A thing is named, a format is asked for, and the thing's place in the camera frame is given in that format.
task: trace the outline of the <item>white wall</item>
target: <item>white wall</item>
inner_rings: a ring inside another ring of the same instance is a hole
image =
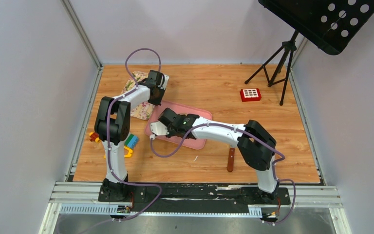
[[[325,178],[353,233],[374,233],[374,15],[338,56],[309,43],[294,70]]]
[[[294,31],[257,0],[71,2],[103,63],[263,63]]]
[[[95,75],[59,0],[0,1],[0,233],[38,232]]]

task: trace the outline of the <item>red box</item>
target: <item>red box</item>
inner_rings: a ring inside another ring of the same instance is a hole
[[[240,90],[242,101],[260,101],[262,95],[259,89],[242,89]]]

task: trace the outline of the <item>floral cloth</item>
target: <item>floral cloth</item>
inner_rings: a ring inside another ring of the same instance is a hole
[[[137,79],[137,81],[141,81],[142,79],[148,77],[148,74],[145,72],[133,72],[132,74],[134,75],[135,79]],[[134,80],[130,77],[127,83],[125,84],[121,94],[132,89],[134,85]],[[153,104],[145,101],[131,111],[131,117],[147,120],[150,118],[151,113],[154,110],[154,107],[155,106]]]

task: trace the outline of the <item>black tripod stand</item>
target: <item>black tripod stand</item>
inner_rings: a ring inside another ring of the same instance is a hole
[[[278,84],[280,82],[283,82],[284,81],[284,85],[283,85],[283,92],[281,94],[281,100],[280,100],[280,106],[283,105],[283,99],[284,99],[284,93],[286,92],[286,86],[287,86],[287,80],[289,79],[289,73],[290,73],[290,66],[292,65],[292,58],[293,58],[293,52],[296,51],[297,47],[296,47],[296,37],[298,36],[299,32],[298,31],[295,31],[293,33],[293,36],[292,38],[290,39],[290,41],[285,41],[285,42],[282,42],[281,44],[281,47],[279,50],[277,50],[273,55],[272,57],[270,57],[249,79],[247,79],[244,83],[245,84],[248,84],[251,79],[257,75],[257,73],[259,73],[262,69],[264,70],[264,73],[266,74],[266,78],[267,78],[267,83],[268,83],[268,87],[272,87],[272,85],[275,85],[275,84]],[[266,65],[274,58],[276,57],[276,55],[278,53],[280,53],[280,51],[282,51],[284,49],[284,54],[283,56],[281,57],[280,59],[280,62],[278,64],[278,66],[276,67],[276,70],[272,76],[271,79],[269,79],[269,75],[267,74],[267,71],[266,71]],[[276,79],[276,76],[277,74],[280,72],[281,68],[283,67],[284,65],[284,62],[286,61],[286,58],[287,56],[289,55],[290,53],[290,58],[289,58],[289,62],[287,64],[287,72],[286,72],[286,77],[284,79],[281,79],[279,81],[276,81],[275,82],[275,79]]]

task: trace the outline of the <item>gray floor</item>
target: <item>gray floor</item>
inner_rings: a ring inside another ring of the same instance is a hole
[[[282,208],[282,217],[287,209]],[[109,219],[107,215],[63,214],[59,220],[62,234],[77,234]],[[325,208],[296,208],[285,223],[271,227],[252,218],[199,218],[140,216],[122,223],[108,222],[86,234],[335,234],[329,210]]]

